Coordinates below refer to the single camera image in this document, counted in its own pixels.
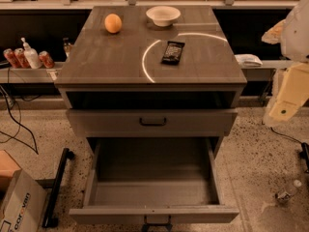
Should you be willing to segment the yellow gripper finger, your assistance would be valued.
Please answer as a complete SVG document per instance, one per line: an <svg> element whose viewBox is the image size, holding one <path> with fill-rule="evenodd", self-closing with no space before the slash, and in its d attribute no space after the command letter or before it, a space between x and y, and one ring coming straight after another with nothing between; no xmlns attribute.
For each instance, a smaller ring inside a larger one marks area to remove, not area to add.
<svg viewBox="0 0 309 232"><path fill-rule="evenodd" d="M282 31L285 24L285 19L277 22L262 35L262 41L267 44L282 43Z"/></svg>
<svg viewBox="0 0 309 232"><path fill-rule="evenodd" d="M263 123L275 127L289 121L308 100L309 64L292 63L285 70L277 70Z"/></svg>

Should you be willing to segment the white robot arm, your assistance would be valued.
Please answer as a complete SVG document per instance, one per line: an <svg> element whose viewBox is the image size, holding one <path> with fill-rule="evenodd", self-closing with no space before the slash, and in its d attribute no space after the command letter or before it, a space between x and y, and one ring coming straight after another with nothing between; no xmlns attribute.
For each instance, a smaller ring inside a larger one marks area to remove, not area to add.
<svg viewBox="0 0 309 232"><path fill-rule="evenodd" d="M285 19L263 34L262 41L280 44L282 55L293 61L274 76L263 123L275 127L290 120L309 100L309 0L299 0Z"/></svg>

